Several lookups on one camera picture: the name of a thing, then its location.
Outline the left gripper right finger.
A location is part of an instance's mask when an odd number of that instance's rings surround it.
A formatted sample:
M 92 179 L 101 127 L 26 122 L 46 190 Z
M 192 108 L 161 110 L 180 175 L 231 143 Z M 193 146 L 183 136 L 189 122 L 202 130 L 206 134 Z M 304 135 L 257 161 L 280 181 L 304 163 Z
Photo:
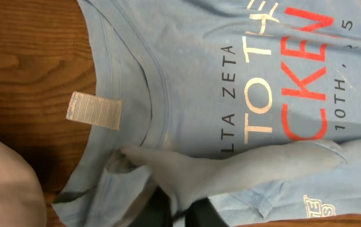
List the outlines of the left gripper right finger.
M 208 198 L 195 201 L 186 211 L 186 227 L 229 227 Z

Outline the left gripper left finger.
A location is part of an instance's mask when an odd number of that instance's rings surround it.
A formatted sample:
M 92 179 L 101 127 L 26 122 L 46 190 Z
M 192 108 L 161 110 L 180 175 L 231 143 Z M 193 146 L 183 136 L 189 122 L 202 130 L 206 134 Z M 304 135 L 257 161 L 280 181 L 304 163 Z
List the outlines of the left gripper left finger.
M 158 187 L 129 227 L 172 227 L 169 197 Z

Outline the light blue printed t-shirt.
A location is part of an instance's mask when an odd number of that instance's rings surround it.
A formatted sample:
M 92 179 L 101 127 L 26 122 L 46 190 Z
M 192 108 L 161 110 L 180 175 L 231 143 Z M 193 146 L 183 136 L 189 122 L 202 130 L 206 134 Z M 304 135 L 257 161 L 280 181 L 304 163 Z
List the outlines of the light blue printed t-shirt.
M 361 1 L 80 1 L 96 93 L 53 204 L 148 226 L 207 201 L 227 226 L 361 214 Z

